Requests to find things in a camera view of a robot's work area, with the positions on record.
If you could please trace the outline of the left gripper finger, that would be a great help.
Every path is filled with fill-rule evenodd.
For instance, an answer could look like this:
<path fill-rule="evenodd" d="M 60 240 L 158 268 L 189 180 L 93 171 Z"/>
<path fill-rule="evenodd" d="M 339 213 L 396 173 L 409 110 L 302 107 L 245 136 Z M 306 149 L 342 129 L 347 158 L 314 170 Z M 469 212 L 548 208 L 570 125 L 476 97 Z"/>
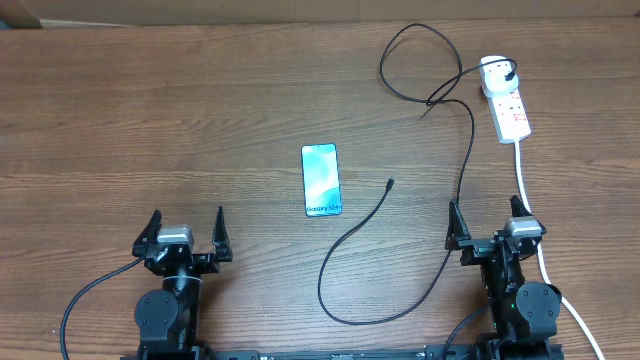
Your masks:
<path fill-rule="evenodd" d="M 218 207 L 216 221 L 212 233 L 212 244 L 215 248 L 215 257 L 218 262 L 232 262 L 233 252 L 224 223 L 224 210 Z"/>
<path fill-rule="evenodd" d="M 161 212 L 155 210 L 148 224 L 133 243 L 132 255 L 134 257 L 144 256 L 149 250 L 149 247 L 157 242 L 158 233 L 162 226 L 161 219 Z"/>

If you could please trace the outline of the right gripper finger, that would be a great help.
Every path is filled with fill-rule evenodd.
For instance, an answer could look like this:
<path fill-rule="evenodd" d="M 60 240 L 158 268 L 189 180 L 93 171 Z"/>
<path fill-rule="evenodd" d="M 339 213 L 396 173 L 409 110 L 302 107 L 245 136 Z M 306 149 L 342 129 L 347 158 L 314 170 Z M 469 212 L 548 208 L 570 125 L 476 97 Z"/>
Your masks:
<path fill-rule="evenodd" d="M 464 221 L 458 202 L 449 203 L 449 224 L 445 240 L 446 250 L 461 250 L 471 242 L 471 235 Z"/>
<path fill-rule="evenodd" d="M 513 217 L 531 217 L 532 213 L 526 208 L 523 201 L 517 196 L 513 195 L 510 198 L 511 213 Z"/>

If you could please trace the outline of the blue Galaxy smartphone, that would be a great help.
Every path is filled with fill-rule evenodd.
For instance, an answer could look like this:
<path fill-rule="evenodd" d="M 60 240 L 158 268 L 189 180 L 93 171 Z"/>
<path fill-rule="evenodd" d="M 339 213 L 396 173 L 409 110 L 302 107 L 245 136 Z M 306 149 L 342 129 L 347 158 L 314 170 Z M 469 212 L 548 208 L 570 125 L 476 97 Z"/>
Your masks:
<path fill-rule="evenodd" d="M 308 217 L 342 213 L 337 146 L 334 143 L 301 148 L 305 214 Z"/>

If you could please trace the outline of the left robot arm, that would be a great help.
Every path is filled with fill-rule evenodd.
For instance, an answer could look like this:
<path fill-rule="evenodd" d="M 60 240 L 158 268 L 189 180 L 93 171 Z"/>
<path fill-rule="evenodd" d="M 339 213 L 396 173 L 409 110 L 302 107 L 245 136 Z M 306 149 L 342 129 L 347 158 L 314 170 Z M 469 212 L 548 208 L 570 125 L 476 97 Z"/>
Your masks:
<path fill-rule="evenodd" d="M 138 359 L 213 359 L 209 344 L 198 338 L 202 276 L 218 273 L 233 260 L 219 208 L 212 233 L 214 249 L 195 253 L 189 225 L 164 227 L 156 210 L 134 241 L 132 255 L 162 278 L 162 287 L 144 294 L 134 310 L 139 328 Z"/>

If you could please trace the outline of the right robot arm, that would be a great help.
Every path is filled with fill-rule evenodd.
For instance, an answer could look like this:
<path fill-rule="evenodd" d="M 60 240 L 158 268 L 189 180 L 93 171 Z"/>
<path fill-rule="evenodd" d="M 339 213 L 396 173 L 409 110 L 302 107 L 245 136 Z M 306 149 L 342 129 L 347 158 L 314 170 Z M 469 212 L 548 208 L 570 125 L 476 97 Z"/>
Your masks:
<path fill-rule="evenodd" d="M 461 252 L 460 264 L 478 265 L 487 293 L 487 305 L 465 318 L 450 334 L 442 354 L 449 355 L 456 335 L 471 320 L 489 310 L 494 331 L 477 336 L 472 345 L 455 351 L 457 359 L 562 359 L 560 345 L 549 339 L 557 334 L 561 291 L 542 282 L 528 282 L 521 262 L 538 253 L 546 228 L 516 195 L 510 198 L 512 216 L 491 238 L 474 240 L 458 201 L 449 204 L 445 248 Z"/>

